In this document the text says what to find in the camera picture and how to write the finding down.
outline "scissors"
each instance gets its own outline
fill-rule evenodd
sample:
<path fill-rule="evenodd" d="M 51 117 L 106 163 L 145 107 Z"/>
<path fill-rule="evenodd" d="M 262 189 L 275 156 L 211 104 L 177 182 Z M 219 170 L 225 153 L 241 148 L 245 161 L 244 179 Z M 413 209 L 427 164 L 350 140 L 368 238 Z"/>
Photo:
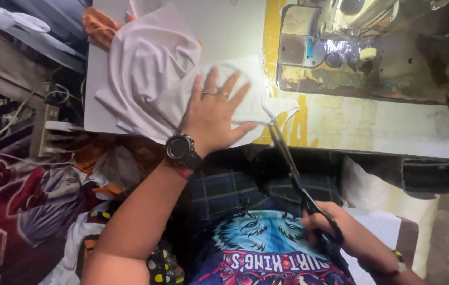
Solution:
<path fill-rule="evenodd" d="M 342 235 L 342 231 L 340 230 L 339 225 L 335 222 L 335 219 L 328 212 L 323 211 L 310 197 L 309 192 L 303 187 L 302 181 L 300 178 L 300 173 L 298 172 L 295 162 L 293 161 L 293 157 L 289 152 L 288 145 L 284 140 L 281 130 L 277 126 L 277 118 L 273 116 L 270 112 L 267 113 L 271 117 L 271 122 L 268 124 L 268 128 L 270 130 L 270 135 L 272 136 L 272 140 L 275 146 L 277 146 L 286 163 L 290 168 L 290 178 L 291 184 L 293 184 L 293 188 L 298 192 L 298 194 L 302 197 L 302 207 L 304 207 L 309 215 L 314 213 L 322 214 L 327 220 L 330 226 L 335 233 L 335 238 L 331 236 L 329 233 L 324 233 L 321 230 L 315 230 L 316 236 L 318 238 L 319 245 L 322 246 L 323 249 L 326 249 L 330 255 L 335 255 L 340 252 L 340 248 L 342 243 L 344 242 L 344 236 Z"/>

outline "graphic print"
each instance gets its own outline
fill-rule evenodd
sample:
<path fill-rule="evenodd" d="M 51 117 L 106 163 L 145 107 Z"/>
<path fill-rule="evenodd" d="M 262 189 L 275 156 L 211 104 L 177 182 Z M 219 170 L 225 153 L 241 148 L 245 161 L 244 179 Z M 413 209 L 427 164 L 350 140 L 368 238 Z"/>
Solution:
<path fill-rule="evenodd" d="M 280 211 L 249 211 L 220 223 L 213 240 L 220 250 L 199 284 L 345 285 L 352 280 L 311 249 L 299 218 Z"/>

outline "wristwatch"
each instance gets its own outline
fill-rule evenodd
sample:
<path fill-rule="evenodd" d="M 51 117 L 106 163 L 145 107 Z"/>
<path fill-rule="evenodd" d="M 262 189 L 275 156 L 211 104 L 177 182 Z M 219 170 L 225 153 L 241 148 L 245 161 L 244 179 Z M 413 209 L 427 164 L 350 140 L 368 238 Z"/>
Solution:
<path fill-rule="evenodd" d="M 165 145 L 166 160 L 175 168 L 194 172 L 203 162 L 196 153 L 194 143 L 187 134 L 176 134 L 169 138 Z"/>

